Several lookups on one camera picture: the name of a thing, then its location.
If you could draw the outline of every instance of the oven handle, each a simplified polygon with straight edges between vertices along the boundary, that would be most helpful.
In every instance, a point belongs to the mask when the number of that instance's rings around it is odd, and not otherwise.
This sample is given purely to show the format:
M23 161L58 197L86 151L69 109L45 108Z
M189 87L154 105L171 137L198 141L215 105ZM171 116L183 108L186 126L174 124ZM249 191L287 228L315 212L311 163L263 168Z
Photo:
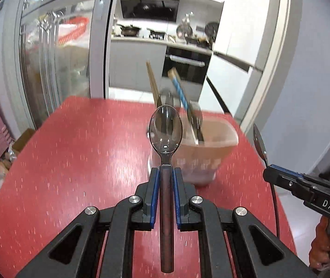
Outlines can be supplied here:
M168 55L168 54L166 54L165 57L169 57L172 61L174 61L176 63L187 64L187 65L198 66L198 67L205 66L205 62L203 62L203 61L195 61L195 60L190 60L189 58L184 58L184 57L175 56L175 55Z

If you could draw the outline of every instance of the hand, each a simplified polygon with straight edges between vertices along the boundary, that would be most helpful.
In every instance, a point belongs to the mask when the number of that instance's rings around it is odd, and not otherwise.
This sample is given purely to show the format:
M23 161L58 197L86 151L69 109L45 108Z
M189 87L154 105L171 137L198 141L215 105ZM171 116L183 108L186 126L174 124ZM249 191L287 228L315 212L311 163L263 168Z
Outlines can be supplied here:
M309 266L320 269L322 263L329 262L330 238L326 232L329 219L322 216L316 227L316 238L312 241L312 249L309 252Z

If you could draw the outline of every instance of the red table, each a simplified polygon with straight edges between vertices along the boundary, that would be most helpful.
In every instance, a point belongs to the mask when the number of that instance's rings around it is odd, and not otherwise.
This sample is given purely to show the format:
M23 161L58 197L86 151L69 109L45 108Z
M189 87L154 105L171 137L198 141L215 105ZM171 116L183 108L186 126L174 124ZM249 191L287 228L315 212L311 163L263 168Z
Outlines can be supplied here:
M85 207L114 206L148 180L151 145L146 128L154 105L70 97L36 132L0 191L0 273L12 278ZM239 145L216 179L198 194L217 206L244 206L275 231L270 189L255 150L229 115ZM295 251L279 203L281 240ZM159 221L135 233L133 277L160 271ZM166 277L199 277L197 232L175 231L175 271Z

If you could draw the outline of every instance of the floor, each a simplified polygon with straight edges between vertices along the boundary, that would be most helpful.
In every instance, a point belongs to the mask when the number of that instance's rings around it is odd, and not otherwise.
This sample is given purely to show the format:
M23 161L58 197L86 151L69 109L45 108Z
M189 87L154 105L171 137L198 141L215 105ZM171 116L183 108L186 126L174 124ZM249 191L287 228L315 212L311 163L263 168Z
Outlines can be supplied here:
M152 93L117 88L109 88L109 98L141 103L153 103L154 101ZM310 244L315 237L315 228L319 223L320 214L305 207L301 200L295 198L287 190L277 188L277 194L292 230L297 255L308 264Z

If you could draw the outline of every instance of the screw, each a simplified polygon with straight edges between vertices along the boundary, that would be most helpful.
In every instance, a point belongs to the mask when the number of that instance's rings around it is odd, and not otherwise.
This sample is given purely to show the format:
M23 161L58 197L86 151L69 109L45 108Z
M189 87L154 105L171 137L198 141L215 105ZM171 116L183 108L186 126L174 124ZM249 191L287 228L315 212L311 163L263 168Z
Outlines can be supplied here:
M238 207L236 213L240 216L244 216L247 214L247 210L244 207Z
M135 203L137 203L137 202L139 202L139 201L140 201L140 197L137 196L137 195L132 195L131 197L129 197L129 202L130 202L130 203L135 204Z
M97 212L97 208L95 208L94 206L89 206L85 209L85 213L87 215L92 215L94 214L95 212Z
M203 201L203 198L200 197L200 196L198 196L198 195L196 195L196 196L192 197L190 200L191 200L192 203L194 203L194 204L201 204L202 201Z

